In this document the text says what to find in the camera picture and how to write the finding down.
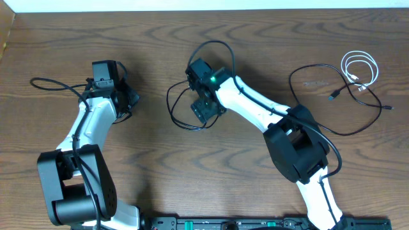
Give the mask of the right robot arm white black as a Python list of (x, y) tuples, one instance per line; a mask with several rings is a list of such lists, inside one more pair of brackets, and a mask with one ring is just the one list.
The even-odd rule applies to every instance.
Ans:
[(277, 170), (296, 183), (310, 223), (318, 229), (342, 229), (343, 213), (331, 191), (327, 155), (335, 146), (313, 125), (302, 105), (294, 108), (271, 101), (232, 72), (209, 66), (186, 69), (190, 87), (200, 99), (192, 105), (201, 121), (232, 110), (263, 134)]

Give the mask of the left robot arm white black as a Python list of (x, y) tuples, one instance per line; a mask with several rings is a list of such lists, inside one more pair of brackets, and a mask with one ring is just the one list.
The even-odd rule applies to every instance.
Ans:
[(50, 221), (71, 229), (140, 229), (139, 209), (118, 198), (102, 155), (110, 127), (132, 114), (137, 93), (123, 80), (90, 79), (83, 93), (57, 85), (78, 96), (79, 113), (63, 142), (37, 160)]

